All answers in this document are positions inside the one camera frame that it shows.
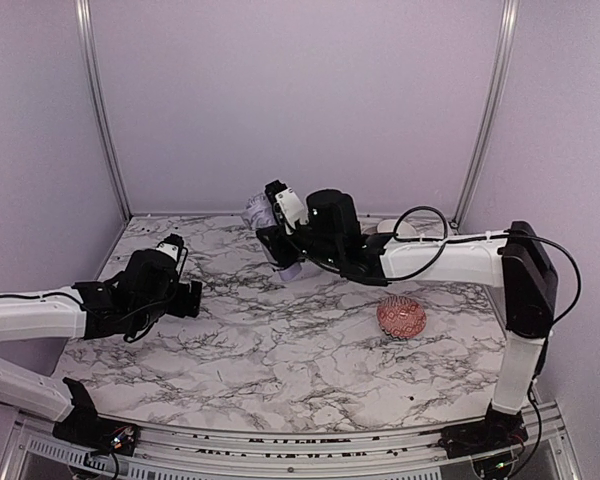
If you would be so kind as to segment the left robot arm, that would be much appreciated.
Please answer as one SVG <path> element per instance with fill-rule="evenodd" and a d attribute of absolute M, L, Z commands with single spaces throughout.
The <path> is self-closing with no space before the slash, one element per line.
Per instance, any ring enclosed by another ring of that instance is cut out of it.
<path fill-rule="evenodd" d="M 178 235 L 131 254 L 105 281 L 54 291 L 0 294 L 0 343 L 39 338 L 143 339 L 165 315 L 194 318 L 202 285 L 183 282 L 188 251 Z M 138 428 L 99 415 L 78 380 L 60 381 L 0 358 L 0 402 L 53 422 L 55 437 L 104 451 L 128 452 Z"/>

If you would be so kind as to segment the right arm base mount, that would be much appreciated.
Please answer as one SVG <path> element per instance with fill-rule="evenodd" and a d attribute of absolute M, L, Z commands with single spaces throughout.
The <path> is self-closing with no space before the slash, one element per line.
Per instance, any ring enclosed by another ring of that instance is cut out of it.
<path fill-rule="evenodd" d="M 517 420 L 483 419 L 443 428 L 437 445 L 449 459 L 455 459 L 523 445 L 528 438 L 526 428 Z"/>

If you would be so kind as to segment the lilac folding umbrella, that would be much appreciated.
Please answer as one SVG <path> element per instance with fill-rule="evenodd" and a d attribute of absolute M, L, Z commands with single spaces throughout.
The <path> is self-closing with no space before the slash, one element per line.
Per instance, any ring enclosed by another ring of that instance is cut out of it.
<path fill-rule="evenodd" d="M 277 224 L 272 206 L 264 193 L 247 200 L 241 218 L 256 234 L 272 269 L 282 281 L 291 281 L 301 273 L 298 253 Z"/>

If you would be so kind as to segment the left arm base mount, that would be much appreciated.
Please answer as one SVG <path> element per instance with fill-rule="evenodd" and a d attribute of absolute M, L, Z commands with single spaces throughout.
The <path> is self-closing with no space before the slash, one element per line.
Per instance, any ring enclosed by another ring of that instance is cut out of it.
<path fill-rule="evenodd" d="M 113 452 L 132 456 L 140 429 L 129 424 L 110 419 L 69 419 L 54 425 L 52 435 L 60 440 L 91 448 L 97 452 Z"/>

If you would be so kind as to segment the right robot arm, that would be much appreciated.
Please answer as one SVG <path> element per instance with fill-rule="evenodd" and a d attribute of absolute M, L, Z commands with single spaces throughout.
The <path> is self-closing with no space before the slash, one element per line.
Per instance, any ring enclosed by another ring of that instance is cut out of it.
<path fill-rule="evenodd" d="M 280 181 L 248 200 L 245 217 L 282 271 L 305 259 L 362 285 L 420 280 L 503 289 L 506 345 L 493 398 L 483 419 L 444 429 L 441 442 L 477 449 L 526 439 L 521 409 L 546 354 L 558 286 L 545 243 L 528 223 L 474 236 L 365 234 L 350 195 L 323 189 L 301 200 Z"/>

